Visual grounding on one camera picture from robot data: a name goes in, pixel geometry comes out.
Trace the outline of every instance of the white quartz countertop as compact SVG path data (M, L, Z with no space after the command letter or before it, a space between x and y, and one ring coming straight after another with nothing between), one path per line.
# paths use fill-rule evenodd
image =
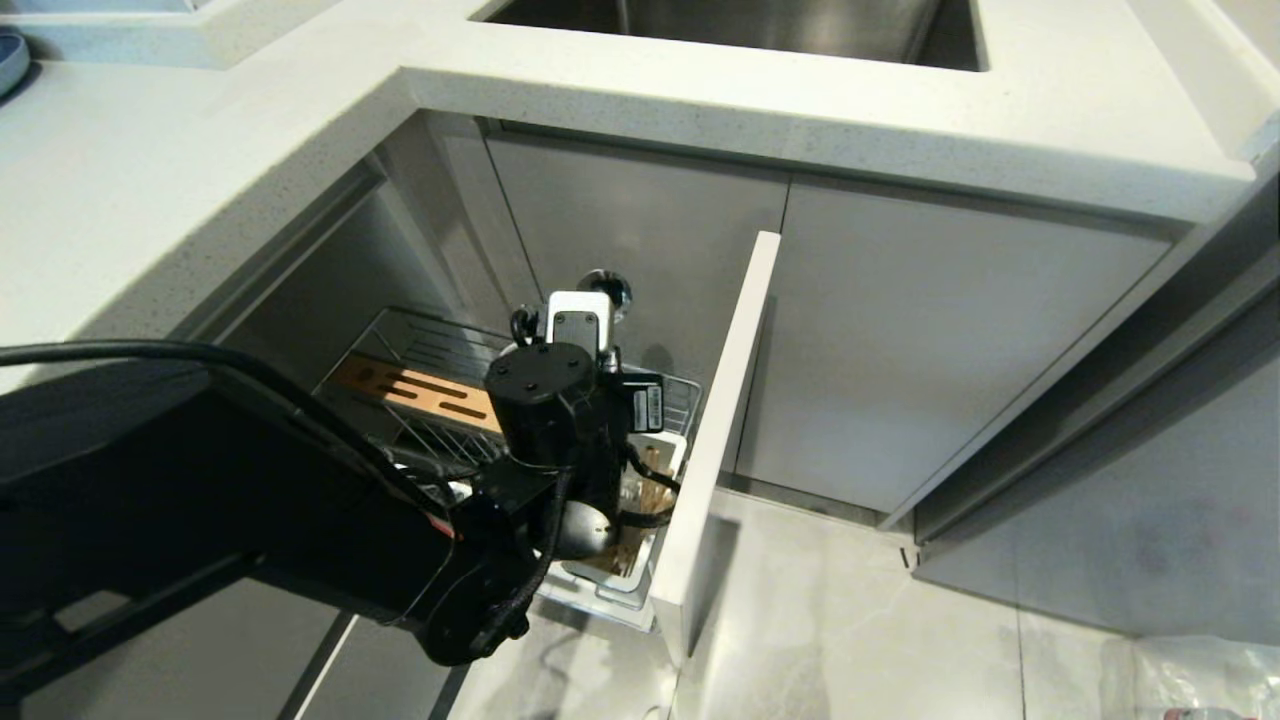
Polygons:
M172 333L424 108L1190 223L1254 177L1124 0L975 0L983 73L485 9L343 0L229 70L44 63L0 105L0 345Z

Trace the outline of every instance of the drawer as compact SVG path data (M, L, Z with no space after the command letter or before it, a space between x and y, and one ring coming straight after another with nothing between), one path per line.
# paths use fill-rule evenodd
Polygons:
M681 480L671 523L646 541L640 553L644 560L636 562L627 582L602 583L582 568L571 568L576 564L557 562L540 589L553 601L637 630L657 628L677 666L692 651L695 619L709 600L699 578L703 532L721 469L732 466L737 455L755 342L780 241L777 233L758 233L728 327L708 328L709 334L723 337L723 343L705 392L687 380L666 380L667 427L673 432L666 443L671 466ZM388 309L357 338L348 355L372 356L480 387L489 361L507 343L503 336ZM404 452L416 452L417 464L445 477L465 474L502 455L502 437L492 428L430 423L426 416L351 389L342 382L343 373L337 372L346 357L334 364L317 395L365 434L397 447L411 441ZM653 438L655 445L664 441L662 436L636 437Z

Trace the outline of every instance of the tile floor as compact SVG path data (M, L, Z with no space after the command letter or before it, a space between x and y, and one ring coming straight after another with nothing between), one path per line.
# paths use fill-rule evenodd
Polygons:
M735 537L681 673L662 639L552 605L451 717L1100 717L1108 633L913 580L911 538L718 491Z

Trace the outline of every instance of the sink basin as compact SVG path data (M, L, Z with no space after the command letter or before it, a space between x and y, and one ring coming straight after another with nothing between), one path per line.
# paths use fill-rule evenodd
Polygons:
M486 22L914 63L938 0L513 0Z

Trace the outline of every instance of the gray cabinet door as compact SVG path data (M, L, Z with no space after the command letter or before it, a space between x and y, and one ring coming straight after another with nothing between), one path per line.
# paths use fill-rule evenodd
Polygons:
M899 509L1167 249L991 205L796 178L739 473Z
M782 224L787 176L512 133L489 151L543 295L595 268L622 273L635 292L622 360L709 387L756 232Z

